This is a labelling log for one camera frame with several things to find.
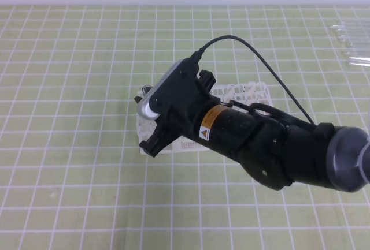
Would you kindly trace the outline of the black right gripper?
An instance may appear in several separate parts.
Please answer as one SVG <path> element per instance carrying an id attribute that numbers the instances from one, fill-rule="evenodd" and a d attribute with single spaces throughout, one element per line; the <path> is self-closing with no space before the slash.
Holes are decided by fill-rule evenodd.
<path id="1" fill-rule="evenodd" d="M 222 103 L 210 93 L 215 82 L 194 59 L 175 62 L 138 103 L 138 114 L 157 124 L 140 148 L 155 157 L 183 136 L 237 162 L 268 188 L 290 186 L 282 158 L 283 125 L 247 106 L 238 111 Z"/>

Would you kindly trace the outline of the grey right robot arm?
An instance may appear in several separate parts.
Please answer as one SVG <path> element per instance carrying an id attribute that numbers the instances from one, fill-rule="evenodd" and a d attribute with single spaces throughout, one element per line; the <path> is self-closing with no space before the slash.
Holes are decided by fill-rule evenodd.
<path id="1" fill-rule="evenodd" d="M 156 156 L 186 137 L 240 164 L 260 184 L 294 182 L 355 192 L 369 183 L 369 140 L 360 128 L 310 124 L 262 103 L 223 102 L 213 73 L 192 58 L 174 63 L 135 97 L 138 115 L 156 123 L 140 148 Z"/>

